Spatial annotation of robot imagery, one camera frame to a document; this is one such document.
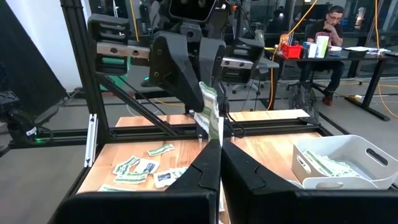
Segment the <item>red box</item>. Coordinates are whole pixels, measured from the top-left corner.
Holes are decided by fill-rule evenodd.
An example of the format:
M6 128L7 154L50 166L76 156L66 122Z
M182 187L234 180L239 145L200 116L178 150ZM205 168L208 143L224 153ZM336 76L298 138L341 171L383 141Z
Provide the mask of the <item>red box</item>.
M288 46L282 44L282 55L284 58L300 58L302 48L301 45Z

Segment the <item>man's hand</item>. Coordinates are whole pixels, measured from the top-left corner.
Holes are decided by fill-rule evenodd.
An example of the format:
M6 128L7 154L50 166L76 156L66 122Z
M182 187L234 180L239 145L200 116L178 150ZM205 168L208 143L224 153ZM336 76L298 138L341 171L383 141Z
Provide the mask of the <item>man's hand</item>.
M326 30L328 30L328 31L330 31L330 32L332 32L332 33L335 33L335 32L336 32L335 27L332 26L332 25L330 25L330 24L326 24L323 28L326 29Z

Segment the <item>desk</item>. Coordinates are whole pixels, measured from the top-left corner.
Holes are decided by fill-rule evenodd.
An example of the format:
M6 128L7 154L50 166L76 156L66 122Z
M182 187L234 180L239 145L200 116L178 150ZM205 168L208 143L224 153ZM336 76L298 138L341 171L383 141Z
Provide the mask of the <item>desk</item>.
M272 55L274 53L273 50L265 50L265 51L266 51L266 55ZM354 62L358 62L358 63L359 63L359 61L363 61L363 60L377 60L377 65L373 71L373 76L372 76L371 82L368 86L368 89L366 90L366 94L365 94L363 102L362 103L358 102L352 97L346 97L345 99L348 100L350 103L354 104L355 106L358 106L358 107L362 108L363 110L367 111L368 113L373 114L374 116L378 117L379 119L382 119L383 121L389 121L390 118L388 116L370 108L369 105L372 101L374 91L376 90L377 84L379 83L380 77L382 75L385 62L387 60L398 60L398 58L397 57L389 57L389 56L376 56L376 55L369 55L369 54L366 54L365 57L356 57L354 54L352 54L352 52L349 52L347 50L342 50L340 53L338 53L338 55L339 55L339 57L328 55L325 58L301 58L301 59L289 58L289 59L286 59L281 54L276 54L276 59L279 62L280 69L279 69L278 74L276 76L274 76L274 79L272 81L273 86L274 86L274 91L273 91L274 94L271 96L272 104L271 104L270 110L272 110L274 108L277 82L278 82L278 79L280 77L282 77L286 60L300 61L300 62L354 61ZM356 67L351 65L348 73L349 74L356 73Z
M231 113L231 115L237 121L287 119L308 116L302 110L238 112ZM194 120L185 115L165 115L159 117L163 120L167 120L171 124L188 124L194 122ZM116 126L123 127L132 125L150 125L150 122L141 116L123 117L120 118ZM318 137L320 137L318 133L249 136L243 139L236 138L234 143L281 177L298 181L291 171L293 142L300 138ZM80 186L78 193L97 191L102 184L109 184L115 187L130 188L134 190L165 190L165 188L155 188L152 175L149 175L147 180L141 184L115 184L113 183L115 175L112 171L116 164L125 161L132 155L149 159L147 154L149 149L155 149L168 143L174 145L175 149L173 151L156 157L151 157L151 159L157 159L160 161L160 166L157 169L159 172L169 168L189 166L196 156L199 155L200 151L206 146L205 142L199 144L197 140L107 144L104 146L90 172L86 176L86 179ZM227 209L225 212L220 213L220 220L223 223L229 223Z

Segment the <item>floor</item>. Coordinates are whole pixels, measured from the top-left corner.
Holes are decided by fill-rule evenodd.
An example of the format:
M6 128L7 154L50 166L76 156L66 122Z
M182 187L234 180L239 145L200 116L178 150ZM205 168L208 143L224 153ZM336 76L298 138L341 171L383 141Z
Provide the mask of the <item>floor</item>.
M398 85L398 80L383 80L384 85ZM338 89L342 95L364 95L367 85L352 85L353 81L344 81ZM287 109L287 92L285 84L280 84L277 89L275 102L276 109ZM261 90L259 97L267 98L269 85ZM231 99L255 99L254 91L239 91L231 94L231 86L228 87ZM398 93L396 87L382 87L383 95ZM384 101L395 113L398 113L398 96L384 96ZM163 101L175 101L173 98L161 99ZM111 96L105 96L107 104L106 112L108 121L114 126L120 116L130 116L126 105L120 105L120 100ZM158 104L160 109L168 114L183 113L181 106L168 106ZM249 110L256 105L257 110L265 107L255 100L248 100L245 104L231 102L231 111ZM331 107L320 106L320 111L332 120L342 125L353 134L360 135L375 145L384 149L392 156L398 158L397 132L398 119L392 118L390 122L381 121L361 109L354 107L343 98L335 98ZM372 107L388 114L383 107L380 97L375 96ZM148 108L156 112L153 106ZM84 100L74 99L60 109L46 127L50 129L76 129L86 128L88 124L88 110ZM335 134L339 132L333 129L323 120L321 122ZM9 136L0 136L0 143L8 143ZM84 146L53 147L38 149L15 149L0 158L0 220L3 224L43 224L46 223L57 205L60 203L67 190L72 185L78 173L83 167Z

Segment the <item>wooden table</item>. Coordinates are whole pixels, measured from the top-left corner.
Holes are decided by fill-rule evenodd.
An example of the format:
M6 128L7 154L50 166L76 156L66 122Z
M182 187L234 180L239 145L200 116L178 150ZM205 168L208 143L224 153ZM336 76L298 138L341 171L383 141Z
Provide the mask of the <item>wooden table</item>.
M308 114L302 110L284 110L238 112L231 113L231 116L236 121L255 121L262 119L297 118L308 116ZM159 117L164 121L168 121L170 124L194 123L192 118L185 115L165 115ZM151 122L142 116L136 116L122 117L119 119L116 126L147 126L151 124ZM318 133L249 136L243 139L236 138L234 143L251 157L255 158L255 160L259 161L262 165L281 177L298 181L291 171L293 143L300 138L318 137L320 137ZM173 144L175 149L158 156L148 156L148 150L157 149L168 143ZM205 146L206 143L204 141L202 144L199 144L197 140L107 144L99 154L85 181L80 186L78 193L97 191L102 184L109 184L115 187L134 190L165 190L165 188L155 188L152 175L148 175L147 180L141 184L115 184L113 182L115 175L112 171L116 164L122 163L132 155L139 158L155 159L160 161L160 166L157 169L157 172L168 170L169 168L189 166ZM220 213L220 220L223 223L229 223L227 209L225 212Z

